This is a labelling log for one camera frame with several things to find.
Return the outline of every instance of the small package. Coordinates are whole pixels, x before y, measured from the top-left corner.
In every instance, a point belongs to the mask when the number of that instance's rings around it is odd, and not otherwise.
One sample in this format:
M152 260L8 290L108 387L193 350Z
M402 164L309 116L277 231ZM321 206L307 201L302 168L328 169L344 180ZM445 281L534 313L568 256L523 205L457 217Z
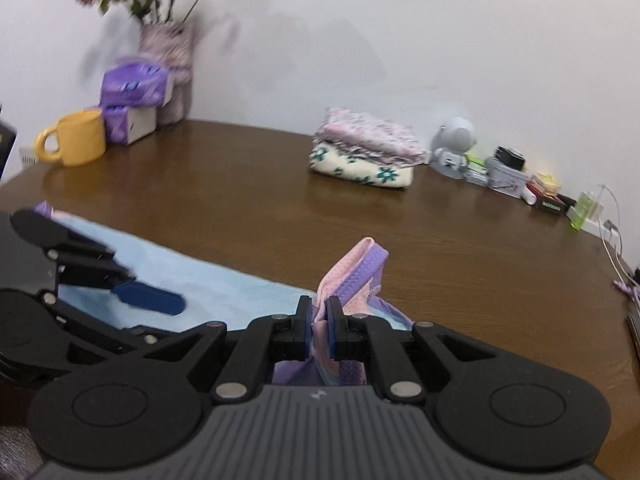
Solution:
M156 129L156 108L101 106L104 131L110 144L131 144Z
M522 171L505 166L496 158L488 159L489 187L500 193L520 198L529 177Z
M530 181L540 193L556 196L562 187L556 179L551 175L543 173L534 173Z
M465 180L476 186L486 187L489 185L488 171L482 161L478 158L467 155Z
M553 215L562 215L566 213L568 205L557 196L542 193L533 181L527 182L526 186L527 189L535 195L536 201L532 204L533 207Z
M173 92L169 69L151 60L125 62L105 72L100 106L164 106Z

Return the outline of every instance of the white wall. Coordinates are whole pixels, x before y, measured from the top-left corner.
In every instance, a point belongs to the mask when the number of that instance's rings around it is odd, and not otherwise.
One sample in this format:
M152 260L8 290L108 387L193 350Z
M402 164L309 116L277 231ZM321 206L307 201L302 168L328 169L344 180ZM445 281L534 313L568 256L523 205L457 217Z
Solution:
M0 2L2 116L29 144L95 103L136 24L72 0ZM510 144L571 194L606 182L640 261L640 0L202 0L197 19L192 118L311 134L341 105L427 140L463 114L479 154Z

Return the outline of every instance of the power outlet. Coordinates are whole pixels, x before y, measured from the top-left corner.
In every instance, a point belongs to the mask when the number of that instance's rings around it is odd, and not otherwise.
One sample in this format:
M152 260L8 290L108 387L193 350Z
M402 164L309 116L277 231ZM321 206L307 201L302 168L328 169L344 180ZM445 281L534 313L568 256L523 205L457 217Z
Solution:
M23 170L26 170L31 166L35 166L38 162L36 152L34 152L33 148L30 148L29 146L20 146L20 148L18 148L18 153L20 154L20 163L22 164Z

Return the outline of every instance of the patterned vase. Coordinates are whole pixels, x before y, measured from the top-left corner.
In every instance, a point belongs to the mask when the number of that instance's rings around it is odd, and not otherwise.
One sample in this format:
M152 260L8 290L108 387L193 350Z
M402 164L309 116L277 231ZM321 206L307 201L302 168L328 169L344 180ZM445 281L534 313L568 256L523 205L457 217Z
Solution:
M165 106L158 108L158 124L180 122L185 115L185 87L193 70L193 23L143 25L138 50L157 57L174 76L174 94Z

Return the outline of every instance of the purple tissue package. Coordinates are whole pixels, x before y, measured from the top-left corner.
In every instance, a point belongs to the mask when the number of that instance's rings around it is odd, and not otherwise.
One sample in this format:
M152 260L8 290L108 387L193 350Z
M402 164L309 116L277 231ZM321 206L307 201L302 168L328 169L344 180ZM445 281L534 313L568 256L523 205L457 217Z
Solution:
M126 62L105 72L100 106L164 106L173 92L169 69L149 60Z
M156 129L156 108L101 106L104 131L110 144L131 144Z

